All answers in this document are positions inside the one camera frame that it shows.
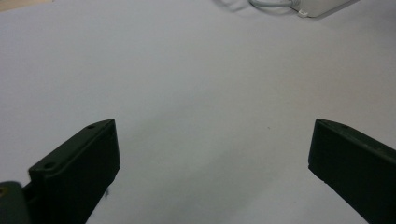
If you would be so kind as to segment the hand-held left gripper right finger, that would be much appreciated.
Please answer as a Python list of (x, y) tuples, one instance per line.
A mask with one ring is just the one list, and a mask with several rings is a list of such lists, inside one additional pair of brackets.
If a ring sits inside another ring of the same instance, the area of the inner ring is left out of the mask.
[(396, 150), (345, 124), (317, 119), (308, 169), (369, 224), (396, 224)]

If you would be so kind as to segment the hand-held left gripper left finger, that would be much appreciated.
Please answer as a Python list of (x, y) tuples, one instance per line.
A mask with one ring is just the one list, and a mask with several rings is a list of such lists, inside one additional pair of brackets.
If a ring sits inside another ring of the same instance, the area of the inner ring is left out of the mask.
[(91, 124), (29, 169), (34, 224), (85, 224), (120, 169), (113, 119)]

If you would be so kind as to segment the white power adapter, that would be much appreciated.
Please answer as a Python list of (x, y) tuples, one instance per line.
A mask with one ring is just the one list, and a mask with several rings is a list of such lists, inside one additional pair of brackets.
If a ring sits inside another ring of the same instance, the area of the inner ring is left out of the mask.
[(354, 0), (298, 0), (298, 4), (292, 8), (302, 18), (316, 18), (352, 1)]

